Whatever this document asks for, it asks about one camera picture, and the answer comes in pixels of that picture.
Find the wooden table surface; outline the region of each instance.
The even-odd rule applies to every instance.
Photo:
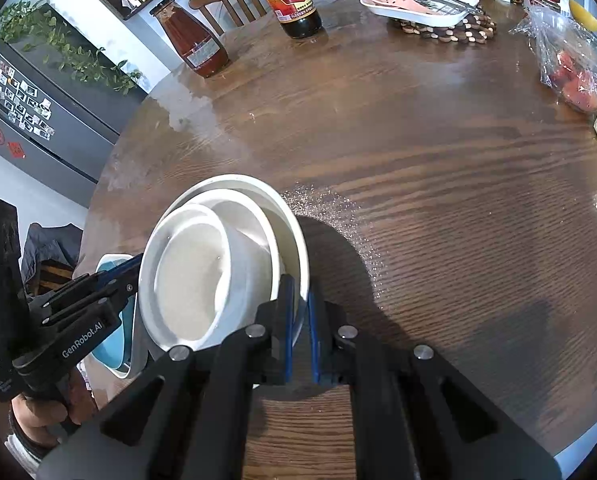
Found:
[[[182,66],[154,88],[102,174],[78,272],[141,252],[198,181],[251,174],[300,216],[326,298],[385,341],[435,346],[556,454],[597,421],[590,121],[507,33],[518,7],[483,0],[499,34],[469,46],[316,2],[326,32],[292,41],[268,14],[224,36],[219,75]],[[244,478],[353,477],[346,388],[256,391]]]

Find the wooden bead trivet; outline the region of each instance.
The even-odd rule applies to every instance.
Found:
[[[482,14],[468,14],[452,27],[429,27],[416,22],[404,20],[396,21],[403,32],[420,36],[437,43],[469,43],[485,44],[496,35],[496,23],[483,12]]]

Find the refrigerator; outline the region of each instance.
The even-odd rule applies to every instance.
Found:
[[[45,4],[69,29],[70,44],[96,51],[75,28]],[[146,93],[128,94],[101,81],[81,82],[59,70],[62,56],[30,38],[0,41],[0,155],[51,189],[85,207],[118,137]],[[103,54],[99,61],[114,64]]]

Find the white tray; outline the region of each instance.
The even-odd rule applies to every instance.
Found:
[[[479,0],[461,0],[468,5],[475,6]],[[369,0],[361,0],[361,5],[370,9],[371,12],[379,16],[396,18],[397,20],[406,20],[408,22],[422,23],[429,27],[452,27],[467,16],[467,12],[458,14],[425,14],[424,12],[415,12],[413,10],[397,9],[396,7],[378,6]]]
[[[96,270],[98,271],[99,268],[108,262],[115,262],[117,260],[129,260],[132,256],[129,254],[104,254],[99,260],[98,265],[96,266]],[[134,317],[132,322],[132,349],[130,354],[130,366],[124,365],[121,369],[113,369],[110,367],[105,366],[108,370],[110,370],[114,375],[116,375],[119,379],[131,379],[134,376],[138,375],[147,363],[147,342],[146,338],[147,333],[145,328],[143,327],[143,322],[141,321],[140,317],[140,309],[138,307],[138,295],[136,295],[135,303],[134,303]]]

